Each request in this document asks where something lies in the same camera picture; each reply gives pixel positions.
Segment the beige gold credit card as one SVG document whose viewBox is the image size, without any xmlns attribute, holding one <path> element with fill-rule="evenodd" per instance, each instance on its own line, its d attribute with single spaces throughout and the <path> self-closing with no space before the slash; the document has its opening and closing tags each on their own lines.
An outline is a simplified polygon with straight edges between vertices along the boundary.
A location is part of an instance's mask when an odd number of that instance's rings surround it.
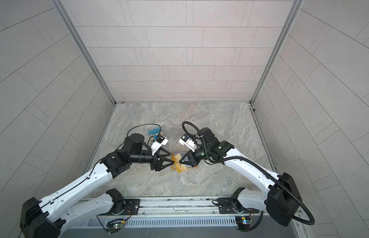
<svg viewBox="0 0 369 238">
<path fill-rule="evenodd" d="M 176 168 L 185 168 L 185 165 L 181 164 L 179 161 L 181 160 L 181 153 L 172 153 L 171 159 L 174 161 L 174 164 L 171 166 L 172 169 Z"/>
</svg>

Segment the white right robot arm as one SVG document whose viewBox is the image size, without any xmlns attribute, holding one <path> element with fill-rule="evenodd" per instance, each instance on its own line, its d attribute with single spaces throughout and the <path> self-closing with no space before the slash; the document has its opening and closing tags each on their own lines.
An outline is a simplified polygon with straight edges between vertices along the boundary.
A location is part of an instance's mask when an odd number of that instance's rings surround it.
<svg viewBox="0 0 369 238">
<path fill-rule="evenodd" d="M 192 167 L 201 161 L 223 164 L 242 174 L 260 190 L 257 193 L 239 187 L 227 202 L 217 203 L 220 207 L 230 207 L 237 213 L 267 212 L 282 226 L 287 226 L 292 219 L 304 224 L 314 223 L 289 174 L 279 175 L 258 165 L 229 142 L 219 141 L 209 128 L 203 128 L 197 135 L 185 133 L 179 143 L 190 149 L 180 160 L 181 164 Z"/>
</svg>

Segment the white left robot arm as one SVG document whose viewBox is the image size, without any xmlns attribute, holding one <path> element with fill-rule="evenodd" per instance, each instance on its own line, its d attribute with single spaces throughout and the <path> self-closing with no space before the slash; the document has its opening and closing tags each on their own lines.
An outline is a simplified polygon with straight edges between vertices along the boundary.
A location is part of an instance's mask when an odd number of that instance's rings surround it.
<svg viewBox="0 0 369 238">
<path fill-rule="evenodd" d="M 97 198 L 79 204 L 84 196 L 128 170 L 133 163 L 149 164 L 161 171 L 174 162 L 170 152 L 163 148 L 168 140 L 158 135 L 152 145 L 143 135 L 134 133 L 125 138 L 121 149 L 109 153 L 87 173 L 62 189 L 42 199 L 34 197 L 22 205 L 20 229 L 26 238 L 57 238 L 63 232 L 96 215 L 126 212 L 132 215 L 124 197 L 117 189 L 110 189 Z"/>
</svg>

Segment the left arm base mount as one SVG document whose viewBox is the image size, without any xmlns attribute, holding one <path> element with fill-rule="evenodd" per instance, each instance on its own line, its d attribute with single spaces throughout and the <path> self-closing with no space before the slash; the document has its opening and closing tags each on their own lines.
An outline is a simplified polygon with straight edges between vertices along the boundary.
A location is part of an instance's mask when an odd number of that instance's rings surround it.
<svg viewBox="0 0 369 238">
<path fill-rule="evenodd" d="M 112 206 L 109 212 L 102 213 L 100 216 L 127 216 L 137 215 L 140 207 L 140 199 L 125 199 L 123 204 L 120 202 Z"/>
</svg>

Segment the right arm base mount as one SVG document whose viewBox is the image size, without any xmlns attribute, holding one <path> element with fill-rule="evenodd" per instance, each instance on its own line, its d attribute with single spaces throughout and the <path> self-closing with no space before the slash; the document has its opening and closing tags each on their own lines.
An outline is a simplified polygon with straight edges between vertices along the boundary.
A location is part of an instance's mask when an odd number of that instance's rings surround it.
<svg viewBox="0 0 369 238">
<path fill-rule="evenodd" d="M 220 214 L 257 214 L 259 210 L 253 208 L 244 208 L 237 199 L 220 197 L 214 199 L 212 203 L 219 208 Z"/>
</svg>

